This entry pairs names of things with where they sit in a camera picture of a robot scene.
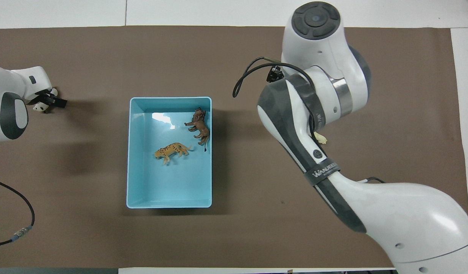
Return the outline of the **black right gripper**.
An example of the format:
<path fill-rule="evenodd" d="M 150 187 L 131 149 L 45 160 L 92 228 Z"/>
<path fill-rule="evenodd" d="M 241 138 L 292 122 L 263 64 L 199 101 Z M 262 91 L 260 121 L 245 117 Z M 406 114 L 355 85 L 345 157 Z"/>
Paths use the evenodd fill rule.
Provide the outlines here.
<path fill-rule="evenodd" d="M 267 83 L 273 83 L 273 82 L 276 82 L 278 80 L 281 80 L 284 78 L 284 73 L 281 69 L 281 66 L 278 66 L 278 65 L 273 65 L 271 66 L 269 72 L 268 72 L 268 75 L 267 75 L 267 78 L 266 78 L 266 82 Z"/>

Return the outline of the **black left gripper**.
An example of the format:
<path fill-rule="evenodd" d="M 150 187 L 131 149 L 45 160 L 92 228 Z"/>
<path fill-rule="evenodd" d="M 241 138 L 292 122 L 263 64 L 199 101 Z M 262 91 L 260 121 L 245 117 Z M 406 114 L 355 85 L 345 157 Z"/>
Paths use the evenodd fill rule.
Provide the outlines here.
<path fill-rule="evenodd" d="M 36 97 L 32 100 L 29 100 L 26 103 L 27 105 L 43 103 L 49 107 L 53 106 L 58 108 L 65 108 L 65 106 L 68 103 L 68 101 L 65 99 L 53 96 L 52 89 L 44 89 L 39 92 L 36 92 L 34 95 L 36 95 Z"/>

